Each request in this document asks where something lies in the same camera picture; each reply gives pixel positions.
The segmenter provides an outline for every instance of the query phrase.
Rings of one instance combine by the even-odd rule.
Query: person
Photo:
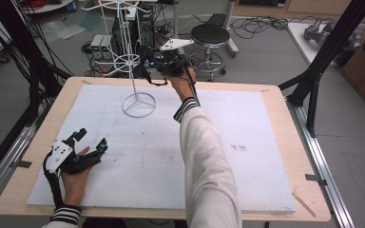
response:
[[[192,78],[195,72],[189,68]],[[163,75],[177,91],[182,105],[174,115],[180,126],[180,147],[185,164],[185,211],[188,227],[241,228],[233,172],[227,162],[220,134],[194,98],[187,75]],[[65,205],[55,210],[46,228],[76,228],[80,203],[90,169],[77,175],[62,174]]]

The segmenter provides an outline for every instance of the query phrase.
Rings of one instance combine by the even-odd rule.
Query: right hand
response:
[[[189,70],[189,74],[191,75],[192,80],[194,82],[196,82],[197,76],[196,76],[194,69],[192,67],[190,67],[188,70]],[[191,86],[189,85],[189,81],[188,81],[188,75],[186,75],[186,73],[184,73],[180,77],[172,77],[172,76],[165,75],[162,73],[161,73],[161,75],[173,85],[173,88],[179,94],[180,100],[182,102],[189,97],[194,97],[194,93],[191,90]]]

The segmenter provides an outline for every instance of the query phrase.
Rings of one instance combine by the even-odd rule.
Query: wooden table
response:
[[[53,206],[30,206],[27,200],[44,157],[53,144],[78,92],[83,85],[131,86],[127,79],[72,77],[53,104],[40,129],[31,142],[23,161],[32,162],[30,168],[18,167],[0,197],[0,215],[47,215]],[[135,80],[136,86],[153,86],[146,80]],[[244,220],[297,220],[328,221],[331,218],[326,201],[316,181],[305,179],[314,174],[283,96],[274,85],[241,85],[197,83],[197,89],[223,89],[260,92],[264,100],[279,152],[293,192],[297,211],[295,213],[243,213]],[[128,209],[86,207],[84,217],[118,217],[151,219],[185,219],[184,210]]]

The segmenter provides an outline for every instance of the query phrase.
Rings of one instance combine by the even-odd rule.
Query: wrist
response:
[[[82,201],[80,199],[65,199],[64,204],[80,207],[82,204]]]
[[[180,100],[183,102],[185,99],[189,97],[194,97],[194,93],[191,90],[191,86],[188,82],[178,83],[177,85],[173,85],[177,91],[177,94],[180,96]]]

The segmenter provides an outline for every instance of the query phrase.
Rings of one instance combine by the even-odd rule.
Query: robotic hand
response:
[[[59,183],[59,170],[68,174],[77,174],[99,163],[101,157],[108,149],[106,138],[103,138],[96,146],[96,150],[84,156],[78,156],[75,152],[75,141],[80,141],[86,134],[82,128],[75,131],[64,141],[55,141],[43,162],[44,175],[46,176],[56,207],[64,204]]]
[[[167,85],[167,80],[164,79],[163,84],[152,83],[150,73],[146,70],[147,67],[156,68],[162,74],[171,77],[181,77],[185,73],[188,77],[187,80],[191,86],[191,90],[199,104],[197,92],[194,86],[195,82],[188,70],[188,61],[185,55],[180,54],[178,51],[178,48],[182,48],[193,43],[194,42],[192,40],[170,39],[158,49],[141,46],[141,61],[134,67],[132,73],[139,77],[145,77],[150,84],[155,86]]]

